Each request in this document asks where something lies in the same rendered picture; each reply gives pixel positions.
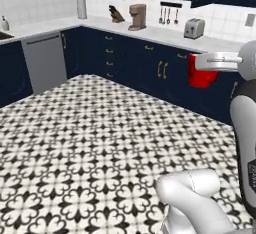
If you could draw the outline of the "dark blue base cupboards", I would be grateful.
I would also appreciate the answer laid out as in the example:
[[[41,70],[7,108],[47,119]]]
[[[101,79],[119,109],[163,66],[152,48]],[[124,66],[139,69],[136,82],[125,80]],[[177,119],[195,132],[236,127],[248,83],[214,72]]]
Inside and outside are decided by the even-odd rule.
[[[229,105],[243,82],[237,73],[218,72],[208,88],[188,83],[189,49],[162,45],[92,28],[77,27],[61,35],[67,80],[96,74],[167,102],[231,123]],[[0,34],[0,107],[33,93],[22,40]]]

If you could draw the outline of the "grey dishwasher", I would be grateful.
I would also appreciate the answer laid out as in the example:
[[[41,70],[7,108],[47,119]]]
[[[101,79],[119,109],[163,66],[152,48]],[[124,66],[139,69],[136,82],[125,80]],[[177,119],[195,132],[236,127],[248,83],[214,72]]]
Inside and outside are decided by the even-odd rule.
[[[21,43],[35,95],[67,82],[59,32],[27,38]]]

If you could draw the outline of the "dark wooden knife block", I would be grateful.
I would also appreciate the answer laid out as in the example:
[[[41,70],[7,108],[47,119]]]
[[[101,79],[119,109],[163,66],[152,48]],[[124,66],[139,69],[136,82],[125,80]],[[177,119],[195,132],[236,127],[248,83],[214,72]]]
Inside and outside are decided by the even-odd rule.
[[[120,12],[113,5],[109,6],[109,11],[112,17],[112,21],[114,23],[120,23],[125,21]]]

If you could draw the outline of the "grey wall socket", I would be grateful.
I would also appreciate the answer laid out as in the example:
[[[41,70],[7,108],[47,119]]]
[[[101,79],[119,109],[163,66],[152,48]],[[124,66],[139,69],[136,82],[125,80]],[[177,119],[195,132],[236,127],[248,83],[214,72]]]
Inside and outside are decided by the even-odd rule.
[[[255,17],[256,17],[256,14],[248,14],[245,25],[248,27],[252,27],[254,24]]]

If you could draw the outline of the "black utensil rail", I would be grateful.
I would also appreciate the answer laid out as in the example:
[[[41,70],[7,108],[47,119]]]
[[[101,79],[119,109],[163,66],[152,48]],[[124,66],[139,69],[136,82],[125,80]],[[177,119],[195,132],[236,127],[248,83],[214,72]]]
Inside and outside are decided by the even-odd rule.
[[[172,3],[172,2],[164,2],[161,1],[160,2],[161,6],[165,6],[165,7],[173,7],[173,8],[182,8],[182,4],[181,3]]]

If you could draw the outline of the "brown coffee machine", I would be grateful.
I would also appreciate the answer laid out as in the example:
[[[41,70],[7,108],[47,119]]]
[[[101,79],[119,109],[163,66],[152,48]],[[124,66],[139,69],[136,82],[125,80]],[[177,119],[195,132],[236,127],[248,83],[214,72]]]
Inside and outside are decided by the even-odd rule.
[[[130,31],[138,31],[146,27],[146,5],[133,4],[129,8],[132,17],[132,24],[129,26]]]

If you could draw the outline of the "white soap dispenser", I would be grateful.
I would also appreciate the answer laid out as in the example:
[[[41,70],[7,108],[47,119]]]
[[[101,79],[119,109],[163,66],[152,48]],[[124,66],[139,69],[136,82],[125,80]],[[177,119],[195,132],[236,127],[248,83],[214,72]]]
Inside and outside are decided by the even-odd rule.
[[[9,31],[10,30],[10,26],[8,21],[5,19],[4,16],[2,16],[2,20],[1,20],[1,25],[4,31]]]

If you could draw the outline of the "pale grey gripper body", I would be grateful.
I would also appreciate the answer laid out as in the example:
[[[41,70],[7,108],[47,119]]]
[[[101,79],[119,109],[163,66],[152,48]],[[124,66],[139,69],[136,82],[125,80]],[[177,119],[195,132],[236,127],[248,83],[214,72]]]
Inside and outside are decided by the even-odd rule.
[[[195,68],[201,71],[237,72],[242,58],[236,52],[213,52],[198,54]]]

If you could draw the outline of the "silver toaster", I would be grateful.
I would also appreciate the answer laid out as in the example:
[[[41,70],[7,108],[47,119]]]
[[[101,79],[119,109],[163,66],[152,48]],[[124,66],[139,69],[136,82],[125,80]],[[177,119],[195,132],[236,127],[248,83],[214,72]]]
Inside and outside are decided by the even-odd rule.
[[[197,39],[204,34],[205,20],[192,18],[185,24],[184,37],[190,39]]]

